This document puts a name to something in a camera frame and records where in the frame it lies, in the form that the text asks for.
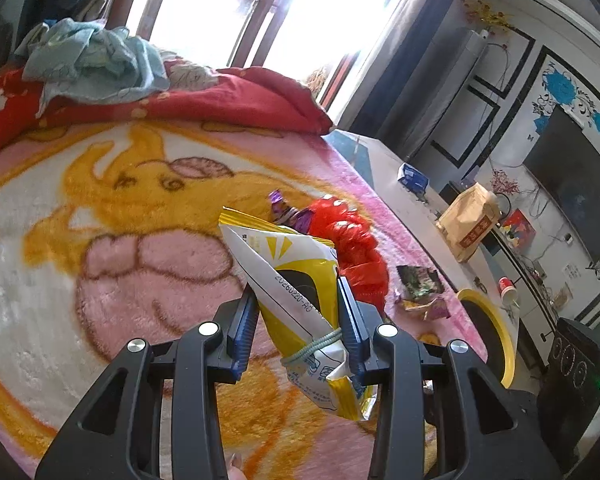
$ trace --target television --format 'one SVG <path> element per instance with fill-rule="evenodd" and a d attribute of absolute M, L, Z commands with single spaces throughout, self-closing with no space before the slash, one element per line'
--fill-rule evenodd
<path fill-rule="evenodd" d="M 599 261 L 600 153 L 561 106 L 524 165 L 557 203 L 592 261 Z"/>

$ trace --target light blue cloth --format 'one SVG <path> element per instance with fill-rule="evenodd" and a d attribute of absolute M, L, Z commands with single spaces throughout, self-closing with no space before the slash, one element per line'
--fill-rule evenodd
<path fill-rule="evenodd" d="M 125 27 L 65 18 L 29 44 L 22 79 L 45 83 L 37 117 L 57 95 L 85 104 L 129 103 L 169 89 L 158 50 Z"/>

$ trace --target pink blanket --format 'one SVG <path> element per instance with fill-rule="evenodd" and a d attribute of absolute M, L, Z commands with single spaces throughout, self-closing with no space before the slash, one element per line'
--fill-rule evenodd
<path fill-rule="evenodd" d="M 267 218 L 275 188 L 300 207 L 325 193 L 356 204 L 373 222 L 391 290 L 396 265 L 432 266 L 321 137 L 137 121 L 37 130 L 0 151 L 0 439 L 29 474 L 126 341 L 177 338 L 240 295 L 219 211 Z M 460 337 L 485 355 L 445 285 L 450 319 L 409 320 L 392 293 L 387 313 L 414 336 Z M 250 480 L 366 478 L 375 424 L 325 415 L 289 385 L 279 358 L 260 326 L 243 380 L 218 388 L 225 450 L 242 453 Z M 165 407 L 168 428 L 168 396 Z"/>

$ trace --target red paper cup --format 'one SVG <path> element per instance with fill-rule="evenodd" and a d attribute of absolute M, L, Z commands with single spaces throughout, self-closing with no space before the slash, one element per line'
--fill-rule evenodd
<path fill-rule="evenodd" d="M 518 291 L 513 282 L 506 276 L 498 280 L 498 291 L 502 298 L 502 303 L 505 305 L 513 304 L 518 300 Z"/>

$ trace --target table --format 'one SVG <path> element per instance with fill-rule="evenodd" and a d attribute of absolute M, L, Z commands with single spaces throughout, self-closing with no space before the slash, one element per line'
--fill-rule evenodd
<path fill-rule="evenodd" d="M 520 313 L 513 307 L 510 315 L 502 305 L 496 279 L 491 271 L 493 263 L 490 266 L 488 262 L 488 253 L 478 250 L 466 263 L 458 263 L 434 225 L 437 216 L 448 204 L 430 187 L 427 187 L 425 193 L 425 203 L 400 184 L 397 176 L 403 161 L 380 140 L 340 130 L 325 138 L 374 188 L 387 207 L 413 234 L 456 292 L 463 288 L 471 288 L 484 293 L 475 283 L 475 279 L 479 279 L 486 289 L 487 297 L 496 306 L 497 313 L 507 327 L 515 351 Z"/>

